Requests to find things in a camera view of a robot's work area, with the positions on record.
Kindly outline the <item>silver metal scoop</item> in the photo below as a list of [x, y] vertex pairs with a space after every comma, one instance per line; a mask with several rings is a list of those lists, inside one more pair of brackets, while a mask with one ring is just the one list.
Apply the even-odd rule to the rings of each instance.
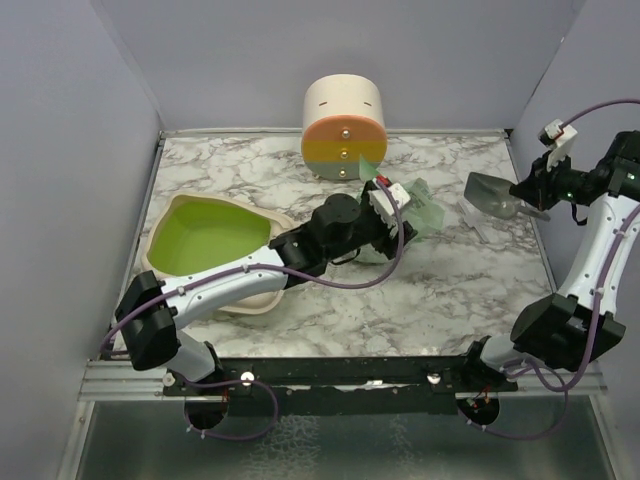
[[518, 215], [548, 222], [550, 216], [532, 207], [510, 194], [513, 183], [507, 179], [471, 172], [466, 180], [464, 198], [482, 213], [501, 219], [511, 220]]

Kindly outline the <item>green cat litter bag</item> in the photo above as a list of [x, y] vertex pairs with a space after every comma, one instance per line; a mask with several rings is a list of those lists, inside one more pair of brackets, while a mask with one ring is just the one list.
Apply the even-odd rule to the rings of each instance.
[[[359, 178], [362, 182], [373, 180], [380, 172], [361, 155], [359, 160]], [[408, 207], [403, 209], [403, 219], [408, 221], [417, 232], [416, 236], [409, 241], [405, 236], [405, 246], [410, 243], [422, 241], [428, 235], [434, 234], [443, 228], [444, 209], [436, 203], [429, 186], [421, 177], [402, 183], [403, 188], [411, 197]], [[361, 264], [383, 264], [389, 260], [382, 253], [377, 252], [372, 246], [362, 247], [361, 253], [356, 258], [356, 262]]]

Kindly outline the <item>grey plastic bag clip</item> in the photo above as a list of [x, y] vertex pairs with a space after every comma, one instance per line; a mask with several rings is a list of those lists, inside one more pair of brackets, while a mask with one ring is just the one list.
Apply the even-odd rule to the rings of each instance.
[[457, 207], [465, 225], [476, 233], [481, 243], [488, 244], [490, 240], [483, 230], [483, 222], [480, 213], [464, 199], [457, 201]]

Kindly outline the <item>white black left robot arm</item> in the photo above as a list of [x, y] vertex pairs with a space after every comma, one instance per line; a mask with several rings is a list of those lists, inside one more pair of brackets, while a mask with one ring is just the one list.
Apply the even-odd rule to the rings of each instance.
[[220, 385], [214, 348], [185, 333], [206, 313], [249, 297], [280, 293], [305, 282], [334, 287], [324, 279], [328, 265], [366, 245], [397, 264], [416, 231], [402, 217], [410, 205], [399, 183], [377, 176], [359, 198], [333, 194], [310, 219], [238, 260], [182, 277], [136, 275], [115, 310], [111, 332], [121, 334], [132, 367], [164, 367], [206, 395]]

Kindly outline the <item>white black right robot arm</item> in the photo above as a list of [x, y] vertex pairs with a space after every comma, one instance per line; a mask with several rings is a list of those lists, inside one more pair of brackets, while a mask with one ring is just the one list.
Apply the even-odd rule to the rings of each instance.
[[566, 127], [519, 183], [479, 172], [467, 178], [465, 199], [495, 218], [511, 219], [520, 209], [544, 213], [561, 201], [589, 209], [562, 285], [527, 306], [509, 335], [473, 345], [470, 360], [459, 367], [469, 390], [483, 390], [518, 364], [567, 370], [574, 375], [568, 384], [575, 386], [587, 366], [624, 336], [615, 314], [619, 281], [639, 234], [639, 133], [618, 133], [589, 171], [574, 169], [566, 153], [575, 134]]

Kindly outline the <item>beige green litter box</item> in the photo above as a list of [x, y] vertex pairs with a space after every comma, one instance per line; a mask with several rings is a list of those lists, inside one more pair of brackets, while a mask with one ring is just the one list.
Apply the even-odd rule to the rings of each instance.
[[285, 214], [229, 197], [177, 193], [150, 229], [141, 263], [160, 279], [194, 274], [247, 256], [295, 225]]

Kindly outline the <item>cream round drawer cabinet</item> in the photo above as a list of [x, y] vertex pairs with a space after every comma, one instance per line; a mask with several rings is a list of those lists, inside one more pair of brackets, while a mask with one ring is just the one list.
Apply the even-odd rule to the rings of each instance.
[[380, 91], [371, 80], [333, 74], [309, 86], [301, 155], [315, 175], [332, 181], [357, 179], [360, 161], [380, 164], [387, 145]]

